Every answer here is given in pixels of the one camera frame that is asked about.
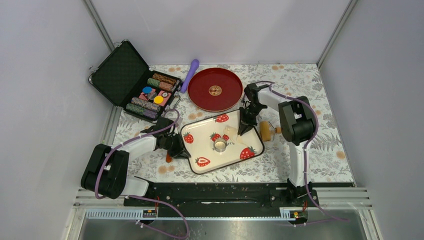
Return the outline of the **wooden dough roller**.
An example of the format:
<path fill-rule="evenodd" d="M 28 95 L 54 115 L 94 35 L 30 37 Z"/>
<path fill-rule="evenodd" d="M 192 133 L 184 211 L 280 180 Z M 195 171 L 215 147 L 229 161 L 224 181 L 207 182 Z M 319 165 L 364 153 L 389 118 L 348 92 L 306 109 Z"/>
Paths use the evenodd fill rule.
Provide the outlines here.
<path fill-rule="evenodd" d="M 274 141 L 276 135 L 282 133 L 282 128 L 280 126 L 274 127 L 269 121 L 261 121 L 259 123 L 260 137 L 263 142 Z"/>

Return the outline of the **strawberry pattern white tray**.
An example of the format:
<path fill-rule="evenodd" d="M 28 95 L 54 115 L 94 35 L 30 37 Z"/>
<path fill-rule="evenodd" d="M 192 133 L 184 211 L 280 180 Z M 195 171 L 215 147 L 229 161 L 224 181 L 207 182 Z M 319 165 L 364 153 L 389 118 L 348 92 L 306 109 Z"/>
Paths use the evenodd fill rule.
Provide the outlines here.
<path fill-rule="evenodd" d="M 246 145 L 232 142 L 224 134 L 225 126 L 239 127 L 240 111 L 234 110 L 186 124 L 180 130 L 184 146 L 191 154 L 191 170 L 198 175 L 260 156 L 265 149 L 254 128 L 242 135 Z"/>

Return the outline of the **small dough piece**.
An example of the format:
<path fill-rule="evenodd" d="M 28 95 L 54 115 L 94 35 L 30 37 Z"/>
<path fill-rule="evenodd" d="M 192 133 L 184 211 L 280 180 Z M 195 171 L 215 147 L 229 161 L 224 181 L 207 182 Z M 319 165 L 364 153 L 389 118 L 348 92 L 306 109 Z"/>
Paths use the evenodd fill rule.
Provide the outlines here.
<path fill-rule="evenodd" d="M 226 125 L 223 133 L 229 137 L 229 139 L 235 144 L 245 145 L 242 137 L 238 134 L 238 129 L 229 125 Z"/>

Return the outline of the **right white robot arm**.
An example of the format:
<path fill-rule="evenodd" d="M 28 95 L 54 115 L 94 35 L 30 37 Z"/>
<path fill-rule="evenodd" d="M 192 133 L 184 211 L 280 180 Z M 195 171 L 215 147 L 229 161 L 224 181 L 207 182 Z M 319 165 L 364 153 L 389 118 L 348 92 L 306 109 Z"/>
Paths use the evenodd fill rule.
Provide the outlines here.
<path fill-rule="evenodd" d="M 312 184 L 308 181 L 309 144 L 319 128 L 318 118 L 306 96 L 291 97 L 272 89 L 273 83 L 262 81 L 258 86 L 250 83 L 244 88 L 247 104 L 239 109 L 239 136 L 257 126 L 261 110 L 272 108 L 279 114 L 282 136 L 290 151 L 290 174 L 287 201 L 293 206 L 301 205 L 307 196 L 313 199 Z"/>

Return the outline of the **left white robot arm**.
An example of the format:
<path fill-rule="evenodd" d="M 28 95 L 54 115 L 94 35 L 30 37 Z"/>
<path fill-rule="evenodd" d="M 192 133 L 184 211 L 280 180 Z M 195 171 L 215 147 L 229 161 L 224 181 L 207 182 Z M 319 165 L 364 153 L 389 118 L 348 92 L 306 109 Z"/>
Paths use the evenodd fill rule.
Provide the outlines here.
<path fill-rule="evenodd" d="M 182 136 L 175 132 L 176 124 L 174 120 L 160 117 L 155 125 L 123 143 L 96 145 L 81 177 L 81 187 L 96 193 L 98 199 L 135 196 L 144 206 L 152 204 L 155 192 L 149 188 L 150 183 L 139 177 L 128 177 L 128 166 L 134 159 L 158 149 L 166 150 L 173 159 L 190 158 Z"/>

